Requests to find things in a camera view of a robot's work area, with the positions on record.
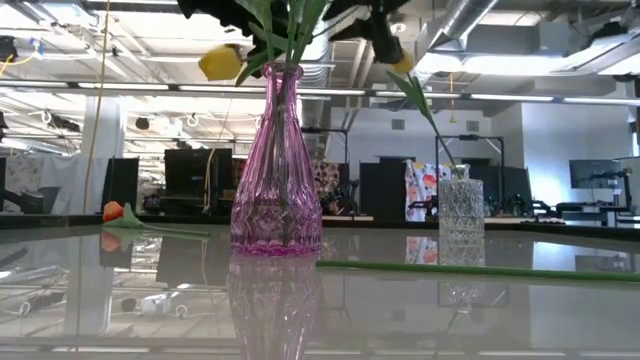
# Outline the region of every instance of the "clear glass vase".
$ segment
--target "clear glass vase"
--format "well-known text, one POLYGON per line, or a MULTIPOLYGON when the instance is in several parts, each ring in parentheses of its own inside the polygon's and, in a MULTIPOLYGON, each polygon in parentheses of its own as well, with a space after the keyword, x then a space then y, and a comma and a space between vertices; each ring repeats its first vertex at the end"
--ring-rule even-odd
POLYGON ((231 212, 235 252, 287 256, 321 248, 322 211, 296 115, 299 66, 267 65, 267 106, 231 212))
POLYGON ((440 237, 458 240, 484 238, 482 181, 458 179, 438 184, 440 237))

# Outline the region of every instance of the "table surface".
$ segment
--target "table surface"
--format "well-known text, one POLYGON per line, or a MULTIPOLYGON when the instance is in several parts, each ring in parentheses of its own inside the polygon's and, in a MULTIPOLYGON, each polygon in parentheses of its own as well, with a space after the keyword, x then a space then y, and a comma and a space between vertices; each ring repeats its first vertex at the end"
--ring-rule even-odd
MULTIPOLYGON (((100 359, 640 358, 640 285, 315 268, 232 255, 228 226, 163 226, 212 236, 0 231, 0 357, 78 346, 100 359), (57 292, 62 302, 36 304, 57 292)), ((430 230, 323 238, 326 260, 620 273, 640 260, 630 242, 506 231, 466 244, 430 230)))

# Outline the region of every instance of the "white wall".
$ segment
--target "white wall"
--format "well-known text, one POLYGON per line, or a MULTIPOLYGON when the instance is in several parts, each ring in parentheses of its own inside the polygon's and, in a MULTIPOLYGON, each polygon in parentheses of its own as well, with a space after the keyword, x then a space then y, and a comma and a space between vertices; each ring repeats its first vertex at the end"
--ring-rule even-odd
MULTIPOLYGON (((331 109, 332 127, 338 128, 344 118, 343 108, 331 109)), ((466 134, 466 121, 480 122, 478 135, 491 135, 491 119, 481 111, 456 111, 456 123, 451 123, 451 112, 434 115, 441 135, 466 134)), ((344 162, 341 141, 331 136, 328 142, 327 161, 344 162)), ((499 154, 486 142, 460 142, 454 140, 448 146, 454 158, 492 158, 499 154)), ((415 157, 416 161, 435 163, 435 132, 418 111, 391 112, 383 109, 363 108, 358 112, 349 132, 350 177, 360 176, 360 162, 377 163, 380 156, 415 157), (404 119, 405 130, 391 130, 392 119, 404 119)), ((448 163, 445 152, 440 162, 448 163)))
POLYGON ((612 200, 611 190, 572 190, 569 160, 612 159, 631 154, 626 108, 522 104, 524 163, 531 191, 548 204, 612 200))
POLYGON ((504 138, 505 166, 524 168, 522 147, 522 104, 515 104, 495 115, 491 120, 495 136, 504 138))

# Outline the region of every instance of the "monitor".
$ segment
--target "monitor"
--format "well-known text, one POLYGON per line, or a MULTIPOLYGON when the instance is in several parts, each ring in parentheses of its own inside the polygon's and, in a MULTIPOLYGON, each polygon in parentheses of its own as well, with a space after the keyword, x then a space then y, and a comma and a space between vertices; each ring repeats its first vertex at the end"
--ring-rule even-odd
POLYGON ((569 160, 572 189, 619 189, 622 171, 617 160, 569 160))

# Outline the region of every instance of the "ceiling pipe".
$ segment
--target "ceiling pipe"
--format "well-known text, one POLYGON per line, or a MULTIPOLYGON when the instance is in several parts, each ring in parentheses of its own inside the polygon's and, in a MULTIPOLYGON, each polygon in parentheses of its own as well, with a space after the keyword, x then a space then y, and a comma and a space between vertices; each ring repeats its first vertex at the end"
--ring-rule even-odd
POLYGON ((440 29, 432 38, 427 51, 467 36, 498 0, 452 0, 439 20, 440 29))

